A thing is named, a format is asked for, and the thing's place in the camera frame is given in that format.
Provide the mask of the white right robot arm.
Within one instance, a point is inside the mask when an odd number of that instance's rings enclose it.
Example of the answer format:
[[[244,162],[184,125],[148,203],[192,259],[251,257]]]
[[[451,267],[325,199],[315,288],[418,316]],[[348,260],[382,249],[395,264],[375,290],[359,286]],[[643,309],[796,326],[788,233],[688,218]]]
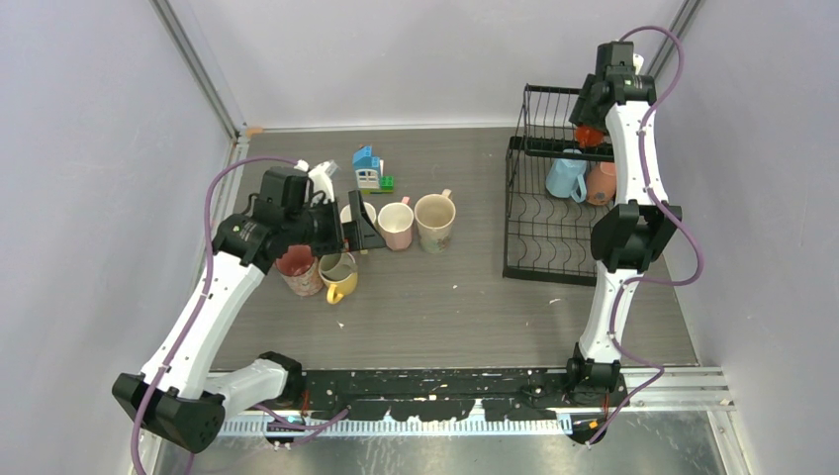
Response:
[[[642,60],[627,41],[601,44],[570,116],[575,139],[591,148],[609,139],[616,171],[613,206],[594,225],[595,298],[587,326],[567,362],[565,393],[589,406],[620,379],[622,337],[639,280],[662,254],[682,216],[668,204],[660,183],[651,107],[654,79],[640,72]]]

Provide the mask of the orange mug shelf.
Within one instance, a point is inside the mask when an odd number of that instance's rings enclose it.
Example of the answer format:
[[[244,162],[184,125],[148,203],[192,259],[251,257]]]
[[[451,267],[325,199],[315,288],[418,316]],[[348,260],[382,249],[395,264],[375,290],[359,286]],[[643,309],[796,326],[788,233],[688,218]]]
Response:
[[[589,126],[578,126],[575,129],[574,137],[580,148],[593,148],[600,146],[605,139],[605,133]]]

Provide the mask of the tall cream dragon mug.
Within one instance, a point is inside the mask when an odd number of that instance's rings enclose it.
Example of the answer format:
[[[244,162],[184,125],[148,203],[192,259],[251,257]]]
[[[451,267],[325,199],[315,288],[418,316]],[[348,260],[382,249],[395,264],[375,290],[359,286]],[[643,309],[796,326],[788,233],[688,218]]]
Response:
[[[414,212],[420,247],[428,253],[441,253],[448,249],[456,218],[452,191],[444,189],[441,193],[421,197],[415,204]]]

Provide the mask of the pink patterned mug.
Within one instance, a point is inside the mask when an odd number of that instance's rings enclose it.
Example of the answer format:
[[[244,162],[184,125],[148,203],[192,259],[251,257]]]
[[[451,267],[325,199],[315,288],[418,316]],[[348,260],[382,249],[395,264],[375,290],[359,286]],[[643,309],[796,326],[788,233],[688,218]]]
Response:
[[[319,259],[308,245],[290,245],[275,261],[275,267],[291,291],[300,297],[315,296],[324,288]]]

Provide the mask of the pale yellow faceted mug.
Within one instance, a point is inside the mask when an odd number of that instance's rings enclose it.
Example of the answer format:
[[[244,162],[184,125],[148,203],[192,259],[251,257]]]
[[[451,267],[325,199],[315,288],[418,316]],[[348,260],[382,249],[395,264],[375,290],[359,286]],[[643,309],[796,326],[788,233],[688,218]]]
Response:
[[[349,242],[349,249],[367,254],[376,248],[380,234],[376,228],[376,208],[367,202],[361,204],[361,216],[355,219],[350,204],[340,210],[340,220],[344,238]]]

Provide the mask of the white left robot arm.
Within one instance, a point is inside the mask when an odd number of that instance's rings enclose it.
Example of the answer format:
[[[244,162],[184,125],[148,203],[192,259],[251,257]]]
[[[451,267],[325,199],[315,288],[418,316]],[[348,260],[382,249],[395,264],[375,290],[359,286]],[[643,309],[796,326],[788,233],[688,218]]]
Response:
[[[316,257],[382,248],[362,194],[347,196],[351,221],[340,219],[328,167],[274,166],[248,207],[206,233],[206,267],[160,349],[137,374],[120,374],[112,394],[136,429],[197,454],[223,423],[270,401],[295,408],[305,392],[300,362],[275,351],[219,379],[210,367],[236,316],[275,262],[294,245]]]

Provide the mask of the pink faceted mug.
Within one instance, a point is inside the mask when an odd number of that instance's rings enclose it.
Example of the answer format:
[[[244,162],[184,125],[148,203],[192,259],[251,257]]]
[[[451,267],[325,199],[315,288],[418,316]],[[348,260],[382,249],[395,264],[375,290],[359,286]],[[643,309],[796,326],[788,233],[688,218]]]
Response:
[[[399,202],[386,204],[378,213],[378,228],[386,246],[393,251],[405,250],[412,244],[415,213],[410,202],[411,198],[404,196]]]

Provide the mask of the beige mug shelf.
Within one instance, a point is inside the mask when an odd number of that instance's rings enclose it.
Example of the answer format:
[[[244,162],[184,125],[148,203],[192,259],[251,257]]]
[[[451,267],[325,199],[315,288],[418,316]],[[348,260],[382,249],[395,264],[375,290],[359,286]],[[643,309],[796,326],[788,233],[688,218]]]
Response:
[[[356,271],[357,263],[349,252],[329,254],[320,258],[319,273],[323,280],[341,281]]]

